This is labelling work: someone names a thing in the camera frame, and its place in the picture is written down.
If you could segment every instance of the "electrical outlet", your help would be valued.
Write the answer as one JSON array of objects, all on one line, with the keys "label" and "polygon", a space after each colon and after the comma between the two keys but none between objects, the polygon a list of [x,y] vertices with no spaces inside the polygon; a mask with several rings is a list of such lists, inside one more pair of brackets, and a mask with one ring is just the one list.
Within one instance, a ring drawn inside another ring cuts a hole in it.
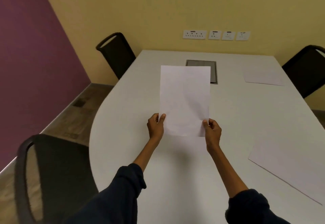
[{"label": "electrical outlet", "polygon": [[237,41],[247,41],[249,39],[251,32],[238,32],[236,40]]},{"label": "electrical outlet", "polygon": [[220,40],[222,31],[210,31],[209,39]]},{"label": "electrical outlet", "polygon": [[206,31],[205,30],[184,30],[183,38],[187,39],[205,39]]},{"label": "electrical outlet", "polygon": [[234,40],[236,32],[226,31],[222,35],[222,40]]}]

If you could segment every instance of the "maroon wall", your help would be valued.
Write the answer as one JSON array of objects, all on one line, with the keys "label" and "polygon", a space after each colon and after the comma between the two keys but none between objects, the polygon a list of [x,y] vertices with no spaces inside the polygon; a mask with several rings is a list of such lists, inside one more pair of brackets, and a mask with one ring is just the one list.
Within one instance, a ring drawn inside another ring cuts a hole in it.
[{"label": "maroon wall", "polygon": [[0,171],[89,83],[48,0],[0,0]]}]

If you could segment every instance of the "tabletop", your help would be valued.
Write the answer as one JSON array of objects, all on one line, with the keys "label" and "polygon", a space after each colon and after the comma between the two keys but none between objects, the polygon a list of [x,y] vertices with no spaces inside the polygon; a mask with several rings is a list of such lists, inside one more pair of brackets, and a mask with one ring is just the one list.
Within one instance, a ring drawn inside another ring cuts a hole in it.
[{"label": "tabletop", "polygon": [[[322,205],[248,160],[254,143],[268,137],[325,165],[325,130],[273,56],[143,50],[92,125],[89,156],[99,191],[149,139],[147,120],[159,111],[160,66],[185,66],[186,60],[216,61],[210,118],[221,126],[220,146],[246,185],[291,223],[323,223]],[[284,86],[246,83],[243,68],[277,71]],[[144,171],[147,189],[138,197],[138,223],[226,223],[229,198],[210,155],[182,151],[171,140],[163,137]]]}]

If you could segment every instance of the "navy blue sleeve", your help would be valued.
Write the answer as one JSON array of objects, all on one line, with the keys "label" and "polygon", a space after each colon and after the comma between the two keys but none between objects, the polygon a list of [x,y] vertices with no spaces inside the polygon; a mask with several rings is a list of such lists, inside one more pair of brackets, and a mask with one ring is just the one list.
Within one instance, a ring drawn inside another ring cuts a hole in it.
[{"label": "navy blue sleeve", "polygon": [[136,199],[142,189],[146,184],[139,165],[120,167],[111,184],[65,223],[136,223]]},{"label": "navy blue sleeve", "polygon": [[289,224],[276,216],[270,210],[267,199],[254,189],[242,191],[230,198],[225,218],[229,224]]}]

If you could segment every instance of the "chair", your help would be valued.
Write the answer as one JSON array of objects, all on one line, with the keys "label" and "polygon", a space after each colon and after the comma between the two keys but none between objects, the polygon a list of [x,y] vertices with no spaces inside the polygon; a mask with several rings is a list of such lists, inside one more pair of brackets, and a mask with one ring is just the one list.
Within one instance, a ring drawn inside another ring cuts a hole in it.
[{"label": "chair", "polygon": [[127,40],[120,32],[113,33],[105,38],[96,46],[96,50],[103,54],[118,79],[122,78],[123,74],[136,59]]},{"label": "chair", "polygon": [[305,98],[325,84],[325,49],[306,46],[282,68]]},{"label": "chair", "polygon": [[[43,220],[37,222],[30,210],[26,183],[27,152],[32,145],[43,202]],[[20,224],[62,223],[98,193],[90,170],[88,147],[45,134],[31,136],[19,147],[14,185]]]}]

